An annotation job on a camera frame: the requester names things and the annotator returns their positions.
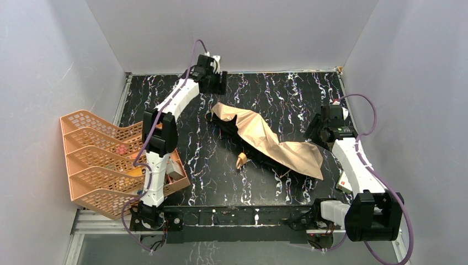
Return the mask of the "beige and black folding umbrella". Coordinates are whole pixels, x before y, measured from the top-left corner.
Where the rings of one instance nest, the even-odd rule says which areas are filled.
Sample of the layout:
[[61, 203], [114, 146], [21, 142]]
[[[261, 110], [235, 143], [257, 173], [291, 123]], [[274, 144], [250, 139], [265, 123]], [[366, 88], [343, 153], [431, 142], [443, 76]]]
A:
[[279, 141], [262, 116], [252, 110], [216, 103], [211, 108], [211, 115], [222, 125], [233, 128], [234, 135], [273, 161], [299, 174], [323, 180], [323, 157], [315, 144]]

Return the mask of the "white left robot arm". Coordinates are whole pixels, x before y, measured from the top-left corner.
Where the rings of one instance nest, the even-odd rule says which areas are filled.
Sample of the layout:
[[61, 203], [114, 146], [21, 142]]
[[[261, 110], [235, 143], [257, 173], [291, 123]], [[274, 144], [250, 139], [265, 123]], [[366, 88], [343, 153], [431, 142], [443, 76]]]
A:
[[136, 165], [145, 170], [142, 194], [133, 217], [151, 230], [159, 230], [165, 220], [158, 207], [164, 201], [163, 187], [170, 154], [178, 144], [177, 120], [187, 105], [200, 94], [226, 93], [227, 73], [221, 70], [221, 57], [208, 52], [199, 55], [177, 81], [170, 94], [155, 110], [147, 110], [142, 121], [142, 148], [146, 161]]

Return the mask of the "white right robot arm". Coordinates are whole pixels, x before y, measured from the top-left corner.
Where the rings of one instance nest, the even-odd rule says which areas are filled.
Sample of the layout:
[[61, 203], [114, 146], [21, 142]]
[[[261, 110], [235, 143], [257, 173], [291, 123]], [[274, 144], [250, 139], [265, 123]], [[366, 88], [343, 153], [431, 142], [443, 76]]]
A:
[[353, 195], [351, 204], [316, 199], [312, 206], [315, 219], [345, 229], [353, 242], [397, 239], [402, 218], [398, 201], [402, 196], [400, 193], [392, 195], [371, 174], [370, 163], [363, 162], [365, 156], [359, 151], [358, 133], [353, 126], [346, 125], [343, 108], [338, 104], [321, 106], [304, 136], [332, 152], [342, 166]]

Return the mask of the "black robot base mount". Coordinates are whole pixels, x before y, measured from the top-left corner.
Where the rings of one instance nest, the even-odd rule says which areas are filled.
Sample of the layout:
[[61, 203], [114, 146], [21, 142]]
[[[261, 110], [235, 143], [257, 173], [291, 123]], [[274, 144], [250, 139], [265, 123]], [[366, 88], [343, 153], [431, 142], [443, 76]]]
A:
[[[137, 211], [137, 206], [130, 209], [131, 217]], [[161, 228], [164, 232], [162, 241], [170, 243], [169, 222], [175, 218], [182, 221], [183, 226], [208, 225], [287, 225], [294, 230], [336, 228], [332, 223], [326, 224], [315, 219], [312, 206], [162, 206], [158, 208], [165, 223]], [[331, 247], [333, 238], [325, 236], [307, 237], [304, 243], [321, 249]]]

